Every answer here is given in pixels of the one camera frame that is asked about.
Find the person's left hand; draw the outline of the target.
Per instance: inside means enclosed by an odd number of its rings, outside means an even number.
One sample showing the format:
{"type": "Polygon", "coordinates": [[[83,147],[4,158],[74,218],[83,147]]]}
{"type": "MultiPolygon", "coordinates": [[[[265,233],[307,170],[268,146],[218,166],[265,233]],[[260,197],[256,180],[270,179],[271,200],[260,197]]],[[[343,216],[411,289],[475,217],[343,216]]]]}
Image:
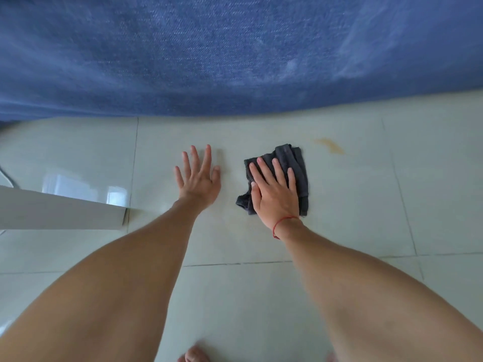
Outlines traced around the person's left hand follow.
{"type": "Polygon", "coordinates": [[[220,185],[211,182],[212,170],[212,147],[206,145],[203,160],[200,159],[200,171],[191,173],[191,154],[182,152],[183,168],[180,169],[184,179],[184,188],[179,189],[179,201],[189,203],[199,211],[203,211],[214,203],[220,190],[220,185]]]}

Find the person's right forearm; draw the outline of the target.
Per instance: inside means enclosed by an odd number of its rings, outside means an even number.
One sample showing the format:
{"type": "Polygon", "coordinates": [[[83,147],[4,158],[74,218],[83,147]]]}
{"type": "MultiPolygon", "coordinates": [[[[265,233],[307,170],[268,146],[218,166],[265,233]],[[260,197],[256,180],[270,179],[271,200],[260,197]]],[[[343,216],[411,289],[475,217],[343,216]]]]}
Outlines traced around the person's right forearm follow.
{"type": "Polygon", "coordinates": [[[274,228],[339,362],[483,362],[483,331],[423,283],[298,219],[274,228]]]}

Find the person's left forearm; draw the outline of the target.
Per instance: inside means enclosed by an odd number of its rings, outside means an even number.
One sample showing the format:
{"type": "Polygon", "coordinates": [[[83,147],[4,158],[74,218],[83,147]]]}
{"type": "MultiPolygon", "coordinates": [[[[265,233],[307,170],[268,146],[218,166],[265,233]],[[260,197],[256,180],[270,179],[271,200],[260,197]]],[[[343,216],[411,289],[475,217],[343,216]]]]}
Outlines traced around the person's left forearm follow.
{"type": "Polygon", "coordinates": [[[0,337],[0,362],[154,362],[190,234],[208,206],[178,199],[47,287],[0,337]]]}

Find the white furniture panel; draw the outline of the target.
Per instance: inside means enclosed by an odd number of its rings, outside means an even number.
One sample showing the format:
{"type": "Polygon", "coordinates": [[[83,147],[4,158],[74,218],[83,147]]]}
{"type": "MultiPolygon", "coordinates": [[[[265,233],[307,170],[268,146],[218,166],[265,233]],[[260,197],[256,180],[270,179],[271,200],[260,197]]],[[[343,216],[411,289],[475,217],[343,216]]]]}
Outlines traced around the white furniture panel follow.
{"type": "Polygon", "coordinates": [[[0,230],[119,230],[126,207],[0,185],[0,230]]]}

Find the dark grey cleaning cloth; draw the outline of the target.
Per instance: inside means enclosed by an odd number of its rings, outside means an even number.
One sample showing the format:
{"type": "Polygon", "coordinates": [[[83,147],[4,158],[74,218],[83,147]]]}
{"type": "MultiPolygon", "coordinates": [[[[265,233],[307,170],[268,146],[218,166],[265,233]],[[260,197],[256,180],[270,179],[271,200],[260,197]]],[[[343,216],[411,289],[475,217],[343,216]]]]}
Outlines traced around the dark grey cleaning cloth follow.
{"type": "MultiPolygon", "coordinates": [[[[288,168],[293,169],[299,199],[299,215],[300,217],[306,217],[309,210],[309,182],[302,150],[299,147],[285,144],[277,146],[273,152],[263,154],[261,157],[274,176],[276,174],[272,161],[276,158],[281,165],[287,181],[288,168]]],[[[254,178],[249,168],[250,163],[254,163],[257,169],[259,169],[256,157],[244,160],[249,188],[247,193],[237,197],[236,205],[244,209],[249,215],[255,215],[256,212],[251,199],[251,183],[254,181],[254,178]]]]}

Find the person's right hand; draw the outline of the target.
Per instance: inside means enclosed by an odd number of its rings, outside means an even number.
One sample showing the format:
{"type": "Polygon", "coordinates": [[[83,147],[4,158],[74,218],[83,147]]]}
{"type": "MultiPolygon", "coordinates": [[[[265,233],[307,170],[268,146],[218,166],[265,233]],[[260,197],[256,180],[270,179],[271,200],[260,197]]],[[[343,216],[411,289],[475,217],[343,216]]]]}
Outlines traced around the person's right hand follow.
{"type": "Polygon", "coordinates": [[[254,182],[257,182],[262,193],[258,217],[272,231],[274,238],[283,239],[285,227],[300,222],[299,199],[297,192],[289,190],[279,161],[274,158],[272,164],[278,177],[278,184],[266,184],[254,163],[251,163],[249,168],[254,182]]]}

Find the blue fabric sofa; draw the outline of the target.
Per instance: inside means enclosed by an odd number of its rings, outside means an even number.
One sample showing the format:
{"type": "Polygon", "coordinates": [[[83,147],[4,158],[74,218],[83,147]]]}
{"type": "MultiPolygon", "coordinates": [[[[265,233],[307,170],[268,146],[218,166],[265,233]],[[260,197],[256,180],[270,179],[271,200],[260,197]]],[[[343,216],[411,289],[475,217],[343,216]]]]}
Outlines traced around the blue fabric sofa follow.
{"type": "Polygon", "coordinates": [[[0,0],[0,121],[483,88],[483,0],[0,0]]]}

